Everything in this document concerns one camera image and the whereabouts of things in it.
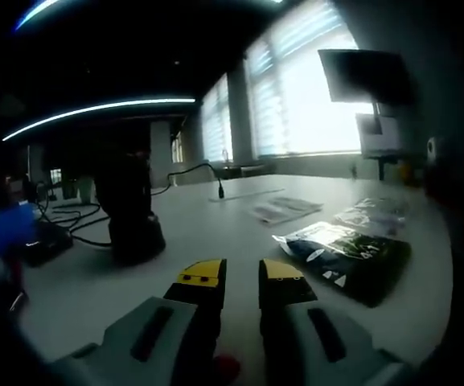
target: white table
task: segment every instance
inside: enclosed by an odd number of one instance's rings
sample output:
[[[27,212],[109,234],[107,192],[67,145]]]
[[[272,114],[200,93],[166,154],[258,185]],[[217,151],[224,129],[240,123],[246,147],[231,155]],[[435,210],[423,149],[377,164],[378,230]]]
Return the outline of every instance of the white table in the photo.
[[[453,287],[450,238],[441,214],[421,191],[378,181],[288,175],[237,179],[224,181],[223,185],[227,196],[285,190],[211,203],[209,198],[217,196],[217,183],[173,187],[153,200],[167,242],[165,252],[157,259],[116,269],[109,251],[76,244],[39,269],[25,269],[24,282],[31,303],[23,310],[21,326],[46,360],[58,359],[87,343],[100,343],[107,326],[148,297],[163,296],[188,265],[226,258],[228,275],[217,353],[234,355],[241,362],[238,384],[264,384],[258,261],[289,261],[271,235],[285,235],[315,221],[330,220],[364,197],[405,197],[411,204],[405,237],[413,254],[396,288],[378,307],[369,309],[310,274],[306,275],[307,281],[320,301],[367,328],[375,347],[408,363],[418,365],[441,342],[450,316]],[[324,203],[324,208],[267,228],[247,210],[253,203],[274,195]],[[109,241],[106,222],[80,230],[78,235]]]

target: window blind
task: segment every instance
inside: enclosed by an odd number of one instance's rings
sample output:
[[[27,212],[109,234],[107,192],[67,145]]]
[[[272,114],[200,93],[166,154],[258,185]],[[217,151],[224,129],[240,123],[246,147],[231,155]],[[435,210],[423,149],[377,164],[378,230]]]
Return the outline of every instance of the window blind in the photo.
[[[204,97],[201,118],[205,158],[210,162],[233,160],[226,75]]]
[[[330,2],[308,0],[248,49],[256,156],[360,150],[355,115],[372,106],[331,102],[318,53],[325,48],[357,46]]]

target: ceiling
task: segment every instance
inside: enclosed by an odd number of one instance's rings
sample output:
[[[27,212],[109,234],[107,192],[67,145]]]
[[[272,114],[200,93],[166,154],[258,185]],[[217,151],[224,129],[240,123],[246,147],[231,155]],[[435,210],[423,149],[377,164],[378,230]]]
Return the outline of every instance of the ceiling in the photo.
[[[0,3],[0,139],[91,105],[200,99],[295,2],[59,0],[18,30],[34,2]]]

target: ceiling light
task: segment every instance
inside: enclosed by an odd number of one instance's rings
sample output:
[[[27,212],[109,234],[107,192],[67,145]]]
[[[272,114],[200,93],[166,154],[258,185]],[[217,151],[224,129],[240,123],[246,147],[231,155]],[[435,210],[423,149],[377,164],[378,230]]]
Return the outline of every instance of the ceiling light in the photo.
[[[83,114],[83,113],[89,113],[91,111],[96,111],[96,110],[103,110],[103,109],[113,109],[116,107],[125,107],[125,106],[135,106],[135,105],[159,105],[159,104],[165,104],[165,103],[175,103],[175,104],[190,104],[194,103],[195,99],[144,99],[144,100],[139,100],[139,101],[126,101],[126,102],[117,102],[117,103],[108,103],[106,105],[98,105],[98,106],[93,106],[93,107],[87,107],[86,109],[79,109],[79,110],[74,110],[69,113],[63,113],[60,115],[55,115],[54,117],[49,117],[47,119],[43,119],[42,121],[38,121],[34,124],[28,125],[26,127],[23,127],[22,129],[19,129],[15,132],[13,132],[10,135],[7,135],[4,137],[2,140],[7,141],[12,137],[15,137],[16,135],[19,135],[20,133],[27,131],[29,129],[33,129],[34,127],[43,125],[44,123],[56,121],[58,119],[62,119],[65,117],[71,117],[73,115],[78,115],[78,114]]]
[[[15,30],[18,30],[20,27],[23,26],[24,23],[29,22],[32,18],[34,18],[37,14],[48,8],[49,6],[52,6],[59,0],[43,0],[40,4],[37,6],[34,6],[31,8],[31,10],[28,11],[27,14],[24,15],[24,17],[19,21],[19,24],[15,28]]]

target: blue object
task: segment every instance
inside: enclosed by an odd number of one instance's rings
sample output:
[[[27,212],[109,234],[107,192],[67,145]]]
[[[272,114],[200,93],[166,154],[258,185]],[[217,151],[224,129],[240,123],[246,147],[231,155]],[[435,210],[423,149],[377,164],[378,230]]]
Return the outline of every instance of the blue object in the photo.
[[[0,211],[0,254],[11,245],[25,245],[36,240],[35,218],[29,203]]]

